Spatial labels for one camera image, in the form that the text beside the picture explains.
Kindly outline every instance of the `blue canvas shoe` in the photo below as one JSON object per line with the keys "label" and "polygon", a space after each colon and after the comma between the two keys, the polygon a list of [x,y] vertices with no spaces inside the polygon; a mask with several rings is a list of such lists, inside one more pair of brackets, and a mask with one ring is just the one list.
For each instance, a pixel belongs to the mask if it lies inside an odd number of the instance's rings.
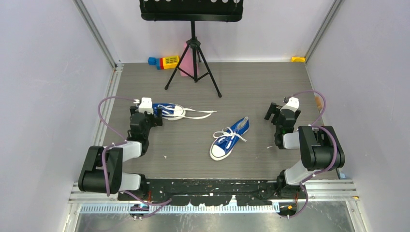
{"label": "blue canvas shoe", "polygon": [[[174,120],[179,120],[182,118],[190,118],[190,119],[203,119],[206,117],[209,117],[213,112],[216,111],[202,111],[202,110],[192,110],[189,108],[184,108],[180,105],[177,104],[171,104],[171,103],[153,103],[152,108],[154,109],[154,115],[158,116],[158,108],[162,109],[162,118],[174,121]],[[194,112],[202,112],[202,113],[208,113],[205,116],[200,116],[200,117],[189,117],[185,116],[185,113],[187,111],[194,111]]]}
{"label": "blue canvas shoe", "polygon": [[237,121],[231,127],[227,127],[222,131],[217,131],[214,133],[214,138],[216,140],[211,146],[209,154],[213,160],[223,160],[228,157],[232,152],[233,147],[239,139],[246,142],[246,139],[242,138],[242,135],[245,134],[249,129],[249,118],[244,117],[243,119]]}

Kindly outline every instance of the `pink object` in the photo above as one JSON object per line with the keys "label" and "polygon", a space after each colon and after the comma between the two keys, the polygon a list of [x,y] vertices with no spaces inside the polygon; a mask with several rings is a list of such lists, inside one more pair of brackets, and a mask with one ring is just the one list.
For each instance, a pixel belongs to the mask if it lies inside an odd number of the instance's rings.
{"label": "pink object", "polygon": [[[187,43],[184,43],[184,50],[188,46]],[[193,76],[193,59],[192,59],[192,49],[188,49],[187,53],[185,54],[184,58],[181,60],[181,64],[179,67]],[[196,67],[197,67],[197,74],[199,74],[199,65],[198,59],[196,60]],[[188,76],[185,73],[179,71],[181,76]]]}

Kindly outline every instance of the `white wall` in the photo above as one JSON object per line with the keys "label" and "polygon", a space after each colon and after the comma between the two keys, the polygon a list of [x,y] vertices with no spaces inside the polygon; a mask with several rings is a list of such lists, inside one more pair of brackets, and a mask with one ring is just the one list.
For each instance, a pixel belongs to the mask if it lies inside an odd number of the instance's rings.
{"label": "white wall", "polygon": [[70,0],[0,7],[0,231],[56,232],[111,75]]}
{"label": "white wall", "polygon": [[409,10],[408,0],[345,1],[307,65],[371,232],[409,231]]}
{"label": "white wall", "polygon": [[[138,0],[84,1],[113,56],[121,62],[182,54],[190,23],[144,21]],[[197,22],[210,61],[304,57],[333,0],[245,0],[241,21]]]}

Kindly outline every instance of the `white shoelace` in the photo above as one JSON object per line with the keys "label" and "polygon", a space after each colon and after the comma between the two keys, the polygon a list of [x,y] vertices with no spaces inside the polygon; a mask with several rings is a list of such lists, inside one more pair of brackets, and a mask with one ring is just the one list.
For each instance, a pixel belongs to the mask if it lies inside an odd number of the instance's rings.
{"label": "white shoelace", "polygon": [[207,115],[201,116],[201,117],[188,117],[188,116],[182,116],[182,115],[176,115],[176,116],[175,116],[175,115],[169,115],[169,116],[184,117],[184,118],[189,118],[189,119],[204,119],[204,118],[207,118],[207,117],[211,116],[212,113],[216,112],[216,111],[212,111],[212,110],[208,110],[208,111],[204,111],[204,110],[193,110],[193,109],[184,108],[184,107],[182,107],[182,109],[180,109],[180,110],[176,110],[176,109],[174,109],[174,108],[167,107],[167,106],[164,106],[164,105],[158,105],[158,108],[162,108],[162,109],[166,109],[166,110],[172,110],[172,111],[183,111],[183,110],[185,110],[185,111],[194,111],[194,112],[208,113]]}
{"label": "white shoelace", "polygon": [[[224,130],[222,130],[222,131],[217,131],[217,132],[215,132],[214,135],[213,135],[214,138],[218,139],[218,138],[226,137],[226,136],[230,136],[230,137],[234,138],[234,137],[236,136],[236,137],[240,138],[241,140],[243,140],[244,142],[246,142],[246,139],[242,138],[242,136],[240,136],[239,134],[235,133],[230,127],[227,127],[227,128],[225,128],[225,129],[228,129],[230,132],[228,133],[228,132],[226,132],[226,131],[224,131]],[[220,135],[220,136],[215,136],[216,133],[221,133],[222,135]]]}

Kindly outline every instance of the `music stand tray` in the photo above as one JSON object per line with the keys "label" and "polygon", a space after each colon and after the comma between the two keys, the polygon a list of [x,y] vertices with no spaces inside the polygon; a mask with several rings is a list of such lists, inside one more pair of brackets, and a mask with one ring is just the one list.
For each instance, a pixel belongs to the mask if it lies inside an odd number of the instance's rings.
{"label": "music stand tray", "polygon": [[[212,2],[211,0],[140,0],[140,9],[141,17],[147,21],[191,22],[191,39],[187,41],[188,46],[182,53],[165,89],[168,89],[176,71],[181,70],[181,72],[192,78],[194,82],[198,82],[209,74],[218,93],[218,97],[222,97],[200,47],[201,42],[199,42],[195,35],[195,21],[237,22],[242,19],[243,0],[227,0],[227,2],[223,2],[222,0],[216,0],[216,2]],[[179,67],[189,48],[192,49],[193,76]],[[200,77],[198,77],[197,73],[197,56],[202,58],[207,69],[207,73]]]}

